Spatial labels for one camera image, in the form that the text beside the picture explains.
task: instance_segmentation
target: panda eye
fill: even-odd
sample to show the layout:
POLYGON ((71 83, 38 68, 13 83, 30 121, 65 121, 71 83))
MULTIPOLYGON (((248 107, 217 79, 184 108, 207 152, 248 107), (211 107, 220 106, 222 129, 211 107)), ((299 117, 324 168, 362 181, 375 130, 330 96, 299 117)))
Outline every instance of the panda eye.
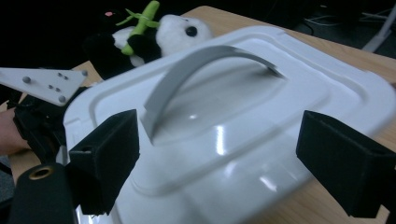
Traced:
POLYGON ((189 26, 189 27, 187 27, 187 29, 186 29, 186 35, 187 35, 187 36, 194 37, 194 36, 196 36, 197 34, 198 34, 197 28, 195 28, 194 26, 189 26))

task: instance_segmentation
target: stuffed animal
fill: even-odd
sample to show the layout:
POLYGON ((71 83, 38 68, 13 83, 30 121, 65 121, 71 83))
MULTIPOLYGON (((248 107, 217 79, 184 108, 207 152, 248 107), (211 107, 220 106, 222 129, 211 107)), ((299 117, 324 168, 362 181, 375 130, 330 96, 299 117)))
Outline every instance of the stuffed animal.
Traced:
MULTIPOLYGON (((84 41, 82 47, 102 79, 114 77, 213 37, 208 25, 195 18, 164 15, 157 22, 158 27, 156 27, 156 22, 152 21, 152 13, 156 9, 148 5, 142 14, 128 11, 130 17, 118 23, 123 26, 119 30, 112 33, 114 30, 110 29, 110 33, 92 35, 84 41), (125 25, 132 17, 143 15, 148 8, 150 8, 150 24, 145 23, 143 29, 139 28, 142 24, 140 21, 135 26, 125 25)), ((115 11, 107 12, 107 16, 120 19, 120 13, 115 11)))

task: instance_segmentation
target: white plastic container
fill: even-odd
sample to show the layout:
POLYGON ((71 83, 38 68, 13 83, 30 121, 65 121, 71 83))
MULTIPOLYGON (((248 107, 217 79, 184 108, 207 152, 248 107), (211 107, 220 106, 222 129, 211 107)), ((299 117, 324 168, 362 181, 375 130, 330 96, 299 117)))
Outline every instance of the white plastic container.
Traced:
POLYGON ((67 147, 109 116, 134 108, 141 146, 136 167, 110 216, 79 214, 80 223, 242 222, 312 177, 295 154, 305 110, 373 136, 393 119, 396 96, 372 72, 334 59, 281 29, 252 26, 83 92, 64 116, 67 147), (213 46, 232 46, 235 55, 211 63, 198 57, 200 69, 178 63, 213 46), (151 135, 147 102, 175 66, 185 67, 180 74, 192 74, 176 88, 169 87, 171 81, 160 91, 175 90, 169 102, 160 94, 151 99, 162 104, 154 109, 151 135))

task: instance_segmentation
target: wooden table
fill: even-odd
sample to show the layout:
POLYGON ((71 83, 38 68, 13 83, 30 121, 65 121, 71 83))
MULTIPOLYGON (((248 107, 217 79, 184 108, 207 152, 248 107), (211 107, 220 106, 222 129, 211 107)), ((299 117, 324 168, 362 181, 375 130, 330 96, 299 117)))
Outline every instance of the wooden table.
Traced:
MULTIPOLYGON (((205 21, 215 36, 227 34, 233 30, 251 25, 270 25, 261 21, 255 21, 246 17, 235 15, 230 12, 218 10, 213 7, 198 7, 184 14, 205 21)), ((288 34, 319 49, 333 57, 349 63, 362 70, 369 70, 379 74, 389 83, 396 83, 396 60, 375 55, 370 52, 353 49, 330 41, 319 39, 310 35, 304 35, 288 30, 288 34)), ((99 76, 90 62, 83 63, 75 68, 84 69, 89 73, 89 79, 85 84, 99 80, 99 76)), ((392 150, 396 149, 396 122, 375 138, 380 144, 392 150)), ((29 167, 38 164, 38 159, 31 152, 22 152, 9 156, 11 169, 15 180, 29 167)), ((279 203, 269 211, 262 212, 253 217, 251 223, 380 223, 384 224, 388 211, 381 207, 378 217, 363 219, 348 217, 335 199, 323 188, 318 181, 314 180, 306 186, 279 203)))

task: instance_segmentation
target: panda head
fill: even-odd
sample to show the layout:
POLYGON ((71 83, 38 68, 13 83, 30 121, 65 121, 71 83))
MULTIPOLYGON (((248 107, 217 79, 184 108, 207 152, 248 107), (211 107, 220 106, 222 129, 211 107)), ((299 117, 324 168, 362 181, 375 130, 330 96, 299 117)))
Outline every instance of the panda head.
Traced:
POLYGON ((175 15, 163 16, 156 34, 156 41, 163 57, 211 38, 213 34, 203 21, 175 15))

